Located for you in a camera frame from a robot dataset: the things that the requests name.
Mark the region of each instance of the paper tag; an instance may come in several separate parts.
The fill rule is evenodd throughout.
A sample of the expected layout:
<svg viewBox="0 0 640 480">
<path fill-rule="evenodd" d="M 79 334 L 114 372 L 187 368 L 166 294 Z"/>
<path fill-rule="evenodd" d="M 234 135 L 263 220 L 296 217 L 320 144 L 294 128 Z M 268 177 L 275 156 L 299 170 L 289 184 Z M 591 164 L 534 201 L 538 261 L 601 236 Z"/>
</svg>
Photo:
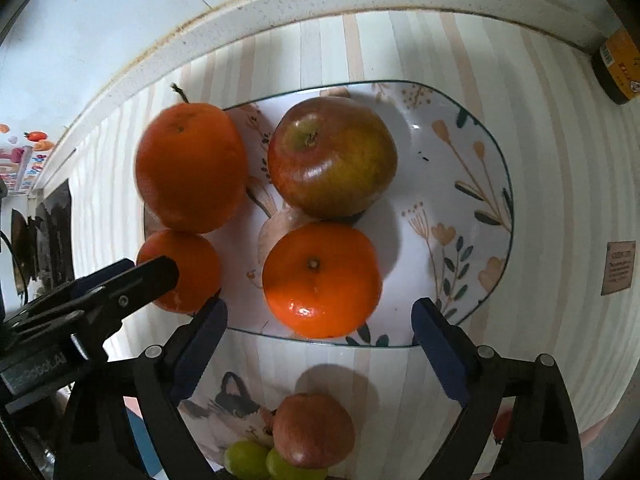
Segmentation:
<svg viewBox="0 0 640 480">
<path fill-rule="evenodd" d="M 635 242 L 609 242 L 602 278 L 601 296 L 625 290 L 631 286 L 636 259 Z"/>
</svg>

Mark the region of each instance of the apple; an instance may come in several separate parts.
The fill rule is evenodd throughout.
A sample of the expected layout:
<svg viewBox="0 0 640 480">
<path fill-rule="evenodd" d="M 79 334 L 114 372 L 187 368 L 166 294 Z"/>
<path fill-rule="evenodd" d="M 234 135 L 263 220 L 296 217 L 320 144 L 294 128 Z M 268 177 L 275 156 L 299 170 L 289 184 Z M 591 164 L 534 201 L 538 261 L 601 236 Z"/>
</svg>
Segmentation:
<svg viewBox="0 0 640 480">
<path fill-rule="evenodd" d="M 323 96 L 293 106 L 268 150 L 271 181 L 283 199 L 321 219 L 355 215 L 373 204 L 398 168 L 396 145 L 369 107 Z"/>
</svg>

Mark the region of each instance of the barcode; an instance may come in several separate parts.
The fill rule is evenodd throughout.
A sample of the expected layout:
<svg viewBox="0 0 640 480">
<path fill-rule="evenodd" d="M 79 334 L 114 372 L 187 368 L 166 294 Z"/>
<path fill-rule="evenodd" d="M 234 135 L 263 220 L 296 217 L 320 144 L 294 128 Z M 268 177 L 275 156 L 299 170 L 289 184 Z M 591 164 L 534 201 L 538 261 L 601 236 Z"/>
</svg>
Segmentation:
<svg viewBox="0 0 640 480">
<path fill-rule="evenodd" d="M 600 47 L 600 55 L 602 56 L 602 61 L 604 62 L 604 65 L 607 68 L 609 68 L 611 65 L 613 65 L 613 63 L 614 63 L 613 56 L 609 52 L 609 49 L 607 48 L 607 45 L 603 45 L 603 46 Z"/>
</svg>

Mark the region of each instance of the white floral plate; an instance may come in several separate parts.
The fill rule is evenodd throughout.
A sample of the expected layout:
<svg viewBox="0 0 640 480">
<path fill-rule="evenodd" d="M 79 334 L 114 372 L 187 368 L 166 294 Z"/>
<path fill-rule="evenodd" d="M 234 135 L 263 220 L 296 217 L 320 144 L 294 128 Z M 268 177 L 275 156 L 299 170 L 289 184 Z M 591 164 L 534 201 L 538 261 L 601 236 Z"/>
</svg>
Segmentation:
<svg viewBox="0 0 640 480">
<path fill-rule="evenodd" d="M 275 190 L 266 157 L 270 136 L 293 105 L 344 95 L 385 121 L 398 149 L 398 172 L 353 225 L 369 237 L 384 275 L 375 312 L 331 344 L 404 347 L 415 343 L 410 311 L 428 296 L 450 322 L 468 317 L 500 280 L 513 239 L 513 193 L 495 139 L 467 110 L 435 89 L 375 81 L 282 94 L 228 110 L 249 156 L 247 199 L 232 221 L 206 237 L 223 262 L 222 297 L 230 328 L 299 338 L 271 314 L 262 264 L 287 232 L 310 221 Z M 146 211 L 146 234 L 154 222 Z"/>
</svg>

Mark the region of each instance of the black cable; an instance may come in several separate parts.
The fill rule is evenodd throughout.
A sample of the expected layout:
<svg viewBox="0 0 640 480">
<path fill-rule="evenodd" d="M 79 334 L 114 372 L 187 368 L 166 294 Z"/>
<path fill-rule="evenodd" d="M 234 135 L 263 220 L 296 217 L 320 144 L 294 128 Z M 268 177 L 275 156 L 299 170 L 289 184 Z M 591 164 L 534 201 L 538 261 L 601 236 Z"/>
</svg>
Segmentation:
<svg viewBox="0 0 640 480">
<path fill-rule="evenodd" d="M 4 240 L 4 243 L 9 248 L 11 257 L 14 259 L 14 264 L 16 267 L 18 267 L 18 272 L 20 272 L 20 278 L 22 280 L 22 288 L 24 289 L 24 298 L 23 298 L 24 302 L 22 303 L 22 305 L 24 306 L 27 303 L 29 303 L 29 293 L 27 292 L 27 281 L 24 279 L 24 274 L 22 273 L 22 267 L 20 266 L 20 263 L 18 263 L 18 259 L 15 257 L 14 248 L 11 246 L 11 242 L 2 231 L 0 231 L 0 238 Z"/>
</svg>

